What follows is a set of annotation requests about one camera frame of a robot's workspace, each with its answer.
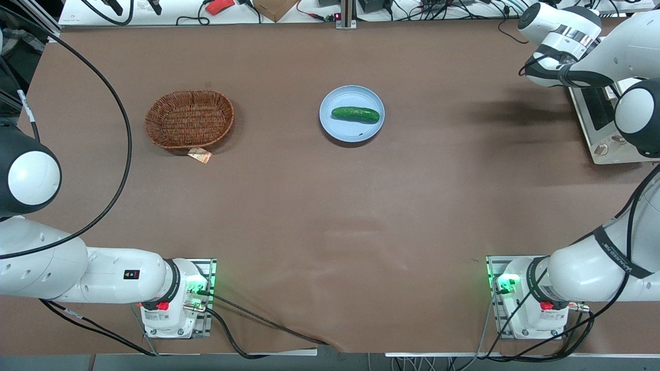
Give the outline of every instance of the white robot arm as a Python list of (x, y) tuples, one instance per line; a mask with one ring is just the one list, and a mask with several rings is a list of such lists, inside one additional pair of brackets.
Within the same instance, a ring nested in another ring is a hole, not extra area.
[[(660, 11), (635, 15), (602, 42), (600, 19), (581, 7), (557, 10), (537, 3), (518, 28), (539, 47), (524, 66), (530, 81), (542, 86), (605, 87), (629, 77), (643, 77), (616, 107), (616, 125), (629, 143), (648, 157), (660, 157)], [(510, 315), (513, 335), (546, 339), (563, 331), (570, 302), (611, 300), (630, 274), (617, 300), (660, 300), (660, 182), (652, 178), (632, 223), (627, 256), (630, 203), (610, 222), (549, 257), (520, 257), (509, 263), (498, 287)]]
[(69, 234), (25, 219), (57, 195), (55, 155), (14, 125), (0, 125), (0, 294), (55, 300), (140, 303), (150, 336), (190, 338), (207, 280), (186, 259), (129, 248), (90, 248)]

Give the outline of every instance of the wicker basket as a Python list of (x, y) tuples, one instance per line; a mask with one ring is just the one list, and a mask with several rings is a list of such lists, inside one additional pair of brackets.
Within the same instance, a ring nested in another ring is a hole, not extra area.
[(225, 136), (234, 107), (213, 90), (180, 90), (160, 97), (145, 118), (147, 137), (168, 150), (206, 147)]

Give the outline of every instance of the plate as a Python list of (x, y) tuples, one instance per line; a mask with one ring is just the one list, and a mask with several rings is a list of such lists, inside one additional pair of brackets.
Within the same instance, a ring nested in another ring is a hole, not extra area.
[[(337, 107), (371, 108), (380, 114), (377, 123), (361, 123), (344, 121), (332, 116), (332, 110)], [(385, 107), (375, 92), (358, 85), (346, 85), (331, 91), (321, 103), (319, 110), (321, 126), (333, 138), (340, 141), (355, 143), (365, 141), (380, 130), (385, 121)]]

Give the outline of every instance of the green cucumber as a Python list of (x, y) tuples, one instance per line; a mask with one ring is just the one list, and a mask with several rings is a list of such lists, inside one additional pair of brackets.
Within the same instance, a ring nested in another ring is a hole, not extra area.
[(361, 121), (364, 123), (377, 123), (380, 114), (371, 108), (337, 107), (332, 110), (332, 116), (345, 121)]

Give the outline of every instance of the table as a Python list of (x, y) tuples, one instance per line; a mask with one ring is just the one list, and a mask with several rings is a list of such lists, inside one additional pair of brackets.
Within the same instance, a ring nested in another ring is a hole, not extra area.
[[(490, 298), (485, 257), (566, 246), (612, 217), (650, 170), (592, 164), (564, 90), (518, 77), (534, 47), (496, 25), (65, 30), (114, 85), (133, 124), (124, 194), (85, 242), (217, 257), (217, 293), (343, 352), (473, 353)], [(344, 84), (367, 86), (385, 103), (383, 129), (359, 147), (330, 141), (318, 122), (323, 97)], [(208, 164), (159, 149), (142, 128), (160, 96), (196, 88), (225, 93), (236, 109)], [(63, 169), (57, 199), (29, 217), (77, 230), (119, 183), (119, 110), (55, 44), (28, 99)], [(127, 305), (69, 307), (141, 342)], [(656, 307), (616, 304), (580, 351), (658, 353), (660, 325), (648, 320)], [(311, 347), (221, 312), (247, 351)], [(128, 351), (36, 300), (2, 297), (0, 318), (0, 338), (10, 339), (0, 354)], [(488, 342), (494, 332), (491, 323)], [(502, 343), (503, 353), (524, 346)], [(210, 339), (156, 348), (230, 350), (216, 325)]]
[[(392, 17), (396, 19), (402, 19), (407, 17), (407, 12), (411, 14), (417, 14), (415, 19), (420, 18), (419, 12), (420, 9), (414, 8), (418, 7), (421, 2), (419, 0), (396, 0), (399, 7), (396, 5), (392, 6)], [(522, 14), (523, 10), (527, 8), (527, 5), (536, 3), (537, 0), (504, 0), (504, 2), (496, 1), (494, 5), (486, 4), (481, 1), (476, 0), (463, 0), (464, 6), (470, 10), (471, 13), (476, 15), (481, 15), (484, 17), (493, 17), (493, 18), (502, 18), (502, 13), (499, 9), (504, 8), (504, 4), (511, 6), (511, 17), (517, 17), (516, 13)], [(128, 9), (131, 3), (131, 0), (119, 0), (119, 3), (124, 9), (124, 13), (119, 17), (117, 16), (110, 7), (104, 6), (100, 2), (92, 2), (99, 11), (107, 15), (112, 19), (118, 21), (123, 21), (128, 17)], [(467, 12), (463, 9), (460, 9), (458, 1), (455, 2), (456, 7), (450, 7), (447, 10), (447, 19), (453, 18), (462, 18), (467, 15)], [(589, 4), (590, 0), (579, 0), (578, 2), (573, 1), (563, 1), (559, 3), (561, 9), (569, 7), (572, 5), (581, 5), (584, 6)], [(616, 9), (620, 13), (633, 13), (638, 11), (648, 11), (655, 6), (653, 0), (641, 0), (637, 3), (627, 3), (624, 0), (595, 0), (595, 8), (605, 14), (616, 14)], [(147, 0), (135, 0), (135, 10), (133, 14), (133, 21), (131, 21), (131, 26), (173, 26), (176, 23), (176, 19), (179, 16), (185, 15), (189, 17), (196, 17), (197, 10), (201, 4), (201, 0), (161, 0), (160, 2), (163, 11), (162, 14), (156, 15), (153, 9), (150, 8)], [(340, 6), (333, 5), (330, 7), (320, 7), (318, 0), (301, 0), (300, 9), (308, 13), (317, 13), (321, 16), (332, 15), (333, 13), (339, 13)], [(365, 13), (362, 10), (362, 7), (357, 5), (358, 17), (361, 19), (370, 21), (370, 22), (381, 22), (389, 21), (391, 17), (387, 11), (380, 10), (371, 13)], [(237, 23), (258, 23), (257, 15), (255, 11), (249, 8), (247, 5), (239, 5), (236, 2), (236, 5), (230, 7), (215, 16), (211, 16), (203, 11), (202, 13), (205, 17), (209, 19), (211, 24), (237, 24)], [(263, 23), (273, 23), (266, 17), (262, 17)], [(62, 11), (62, 15), (59, 18), (59, 23), (64, 26), (108, 26), (110, 23), (106, 22), (98, 15), (94, 14), (82, 1), (79, 0), (68, 0)], [(304, 15), (296, 10), (296, 7), (291, 8), (283, 17), (278, 21), (278, 23), (319, 23), (318, 20), (311, 18), (307, 15)], [(196, 20), (182, 20), (180, 25), (198, 25), (199, 23)]]

